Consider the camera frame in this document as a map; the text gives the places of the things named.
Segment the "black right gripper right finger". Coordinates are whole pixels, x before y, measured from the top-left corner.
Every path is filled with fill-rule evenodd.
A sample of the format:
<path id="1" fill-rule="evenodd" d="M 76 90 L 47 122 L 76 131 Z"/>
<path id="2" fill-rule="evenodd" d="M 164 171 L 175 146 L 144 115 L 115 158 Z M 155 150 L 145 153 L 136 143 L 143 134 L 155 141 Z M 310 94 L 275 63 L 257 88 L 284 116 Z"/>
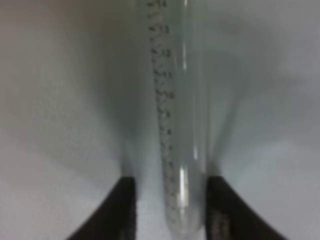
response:
<path id="1" fill-rule="evenodd" d="M 221 176 L 206 182 L 205 234 L 208 240 L 284 240 Z"/>

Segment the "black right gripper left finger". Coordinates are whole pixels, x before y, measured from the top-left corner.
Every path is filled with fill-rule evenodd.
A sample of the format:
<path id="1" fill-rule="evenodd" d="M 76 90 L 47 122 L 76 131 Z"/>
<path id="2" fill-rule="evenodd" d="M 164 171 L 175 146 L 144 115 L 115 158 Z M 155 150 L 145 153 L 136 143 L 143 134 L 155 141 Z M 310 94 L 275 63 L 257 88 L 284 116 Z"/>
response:
<path id="1" fill-rule="evenodd" d="M 137 234 L 136 182 L 121 177 L 104 202 L 70 240 L 135 240 Z"/>

